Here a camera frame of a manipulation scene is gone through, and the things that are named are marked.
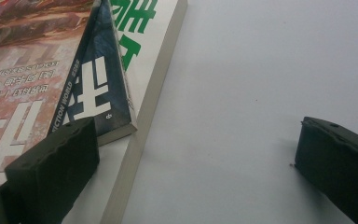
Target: illustrated book cover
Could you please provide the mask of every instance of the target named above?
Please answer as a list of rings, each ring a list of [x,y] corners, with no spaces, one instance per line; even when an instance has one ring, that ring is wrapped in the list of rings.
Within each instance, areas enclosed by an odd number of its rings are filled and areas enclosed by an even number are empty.
[[[0,184],[8,164],[62,125],[100,4],[0,1]]]
[[[136,131],[114,29],[109,0],[102,0],[67,111],[71,121],[94,116],[100,146]]]

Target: white table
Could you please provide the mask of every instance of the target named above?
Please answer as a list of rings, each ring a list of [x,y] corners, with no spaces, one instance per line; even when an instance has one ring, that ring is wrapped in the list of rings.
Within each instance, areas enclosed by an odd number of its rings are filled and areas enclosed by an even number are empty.
[[[358,1],[189,0],[123,224],[352,223],[290,166],[358,133]]]

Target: stack of books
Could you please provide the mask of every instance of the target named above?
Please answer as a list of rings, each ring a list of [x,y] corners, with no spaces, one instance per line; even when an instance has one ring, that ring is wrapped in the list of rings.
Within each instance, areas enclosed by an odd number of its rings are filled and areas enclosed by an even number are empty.
[[[100,167],[63,223],[120,223],[186,7],[0,0],[0,184],[49,133],[94,116]]]

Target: book spine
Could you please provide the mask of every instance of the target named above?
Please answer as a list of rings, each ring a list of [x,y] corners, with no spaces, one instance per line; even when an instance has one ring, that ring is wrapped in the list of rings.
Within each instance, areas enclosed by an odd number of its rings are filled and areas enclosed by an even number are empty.
[[[92,6],[91,13],[89,14],[89,20],[87,22],[80,43],[77,47],[76,55],[74,61],[72,62],[71,69],[68,74],[68,78],[65,81],[65,85],[63,87],[60,101],[57,104],[56,111],[54,112],[53,119],[50,123],[48,134],[55,132],[63,124],[64,116],[66,114],[66,110],[68,109],[72,88],[74,86],[76,76],[78,75],[81,61],[84,57],[84,54],[86,53],[87,45],[91,39],[92,29],[97,20],[98,12],[101,6],[101,1],[102,0],[95,0]]]

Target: black foam block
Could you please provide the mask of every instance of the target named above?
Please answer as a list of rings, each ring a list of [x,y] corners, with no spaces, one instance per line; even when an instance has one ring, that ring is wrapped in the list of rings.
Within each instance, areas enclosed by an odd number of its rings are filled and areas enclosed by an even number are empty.
[[[358,223],[358,134],[329,121],[305,117],[296,168]]]
[[[5,170],[21,196],[21,223],[58,223],[72,208],[99,163],[94,119],[61,127]]]

